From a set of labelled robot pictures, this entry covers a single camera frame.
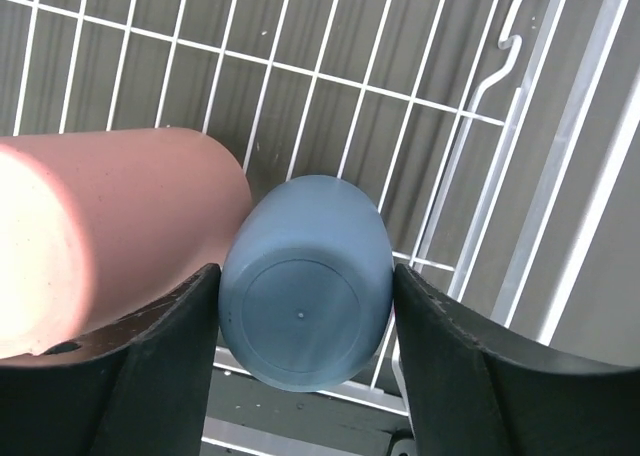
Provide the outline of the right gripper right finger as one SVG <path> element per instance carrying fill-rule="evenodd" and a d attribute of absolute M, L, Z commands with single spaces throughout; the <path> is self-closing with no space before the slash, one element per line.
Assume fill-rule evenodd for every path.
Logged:
<path fill-rule="evenodd" d="M 393 297 L 419 454 L 638 454 L 638 368 L 529 340 L 404 264 Z"/>

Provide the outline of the blue cup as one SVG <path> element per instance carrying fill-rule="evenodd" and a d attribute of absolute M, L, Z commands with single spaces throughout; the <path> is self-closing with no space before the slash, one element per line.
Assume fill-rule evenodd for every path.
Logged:
<path fill-rule="evenodd" d="M 223 264 L 219 324 L 238 363 L 291 392 L 337 386 L 383 339 L 392 306 L 391 243 L 376 205 L 326 175 L 270 191 Z"/>

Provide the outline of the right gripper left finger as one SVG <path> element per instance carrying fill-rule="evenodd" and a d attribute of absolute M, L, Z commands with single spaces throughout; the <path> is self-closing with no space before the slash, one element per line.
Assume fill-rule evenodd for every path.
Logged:
<path fill-rule="evenodd" d="M 2 361 L 2 454 L 199 454 L 220 275 L 206 265 L 108 326 Z"/>

